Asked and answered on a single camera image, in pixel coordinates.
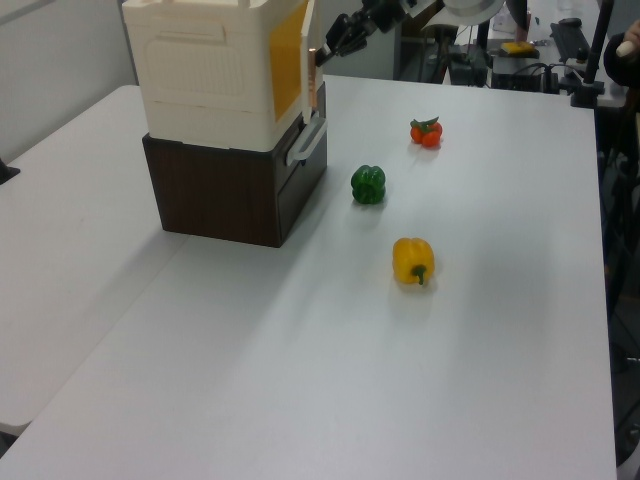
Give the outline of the person's hand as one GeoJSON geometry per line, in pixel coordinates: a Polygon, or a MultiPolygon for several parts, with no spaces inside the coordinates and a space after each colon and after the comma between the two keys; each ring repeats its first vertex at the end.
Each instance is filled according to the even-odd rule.
{"type": "Polygon", "coordinates": [[[639,21],[636,20],[628,27],[624,33],[623,41],[616,48],[616,55],[618,58],[630,58],[639,51],[639,31],[639,21]]]}

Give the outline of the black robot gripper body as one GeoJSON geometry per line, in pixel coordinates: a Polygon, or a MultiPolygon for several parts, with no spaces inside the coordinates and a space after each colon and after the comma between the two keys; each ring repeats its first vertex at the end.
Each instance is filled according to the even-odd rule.
{"type": "Polygon", "coordinates": [[[337,48],[342,41],[358,36],[368,37],[364,17],[358,13],[340,14],[325,36],[325,45],[328,45],[334,56],[337,56],[337,48]]]}

